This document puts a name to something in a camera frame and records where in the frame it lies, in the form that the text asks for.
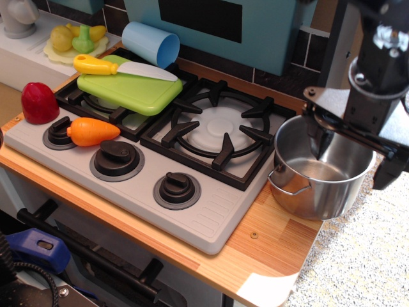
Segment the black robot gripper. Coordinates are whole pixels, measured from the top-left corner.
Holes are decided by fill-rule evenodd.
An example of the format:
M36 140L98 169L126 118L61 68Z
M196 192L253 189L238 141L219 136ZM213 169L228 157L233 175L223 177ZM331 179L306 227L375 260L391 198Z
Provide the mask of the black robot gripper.
M304 90L311 153L320 160L334 134L340 134L384 155L373 177L373 189L384 190L408 172L408 57L355 58L348 79L348 90Z

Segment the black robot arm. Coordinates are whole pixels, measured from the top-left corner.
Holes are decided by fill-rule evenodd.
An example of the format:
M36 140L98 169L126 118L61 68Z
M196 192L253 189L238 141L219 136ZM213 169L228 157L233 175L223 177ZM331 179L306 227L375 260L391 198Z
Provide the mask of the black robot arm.
M340 134L383 155L373 189L408 171L408 1L351 1L363 39L348 70L349 90L308 87L303 116L319 159Z

